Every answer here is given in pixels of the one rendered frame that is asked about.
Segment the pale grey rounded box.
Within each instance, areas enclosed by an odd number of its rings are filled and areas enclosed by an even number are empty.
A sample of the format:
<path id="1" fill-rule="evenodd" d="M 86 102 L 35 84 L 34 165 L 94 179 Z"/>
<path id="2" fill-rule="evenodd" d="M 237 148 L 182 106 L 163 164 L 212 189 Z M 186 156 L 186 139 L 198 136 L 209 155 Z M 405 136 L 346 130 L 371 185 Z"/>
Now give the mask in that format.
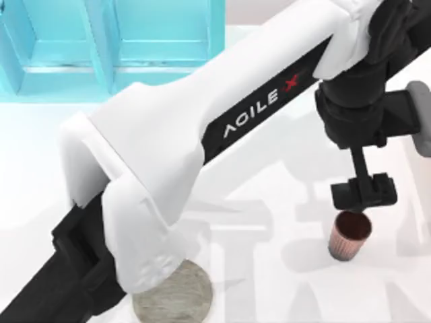
<path id="1" fill-rule="evenodd" d="M 413 99 L 420 122 L 420 131 L 412 135 L 416 151 L 422 157 L 431 158 L 431 90 L 422 81 L 409 82 L 406 90 Z"/>

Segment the copper ribbed cup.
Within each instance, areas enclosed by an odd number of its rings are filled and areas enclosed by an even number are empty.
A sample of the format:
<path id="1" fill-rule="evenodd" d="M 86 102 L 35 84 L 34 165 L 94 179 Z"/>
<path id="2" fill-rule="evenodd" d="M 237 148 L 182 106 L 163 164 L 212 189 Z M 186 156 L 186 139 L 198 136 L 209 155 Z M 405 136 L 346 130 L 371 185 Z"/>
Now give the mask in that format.
<path id="1" fill-rule="evenodd" d="M 328 250 L 334 259 L 350 261 L 372 233 L 371 220 L 363 213 L 340 212 L 331 229 Z"/>

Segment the grey round coaster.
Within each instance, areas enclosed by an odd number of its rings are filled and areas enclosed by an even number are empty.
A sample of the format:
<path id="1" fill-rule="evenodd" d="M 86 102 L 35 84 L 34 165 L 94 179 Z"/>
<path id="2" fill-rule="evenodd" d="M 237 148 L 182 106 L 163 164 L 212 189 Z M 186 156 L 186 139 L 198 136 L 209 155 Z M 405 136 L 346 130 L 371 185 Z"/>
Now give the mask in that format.
<path id="1" fill-rule="evenodd" d="M 203 323 L 213 301 L 213 286 L 207 272 L 184 260 L 163 283 L 132 296 L 140 323 Z"/>

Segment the light blue rack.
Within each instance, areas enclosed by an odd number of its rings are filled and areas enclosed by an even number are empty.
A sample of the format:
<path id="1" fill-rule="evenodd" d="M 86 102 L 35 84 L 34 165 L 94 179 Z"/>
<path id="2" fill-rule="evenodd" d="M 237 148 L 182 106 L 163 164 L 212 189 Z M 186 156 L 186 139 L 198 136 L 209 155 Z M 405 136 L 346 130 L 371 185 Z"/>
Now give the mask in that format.
<path id="1" fill-rule="evenodd" d="M 100 102 L 225 47 L 226 0 L 0 0 L 0 103 Z"/>

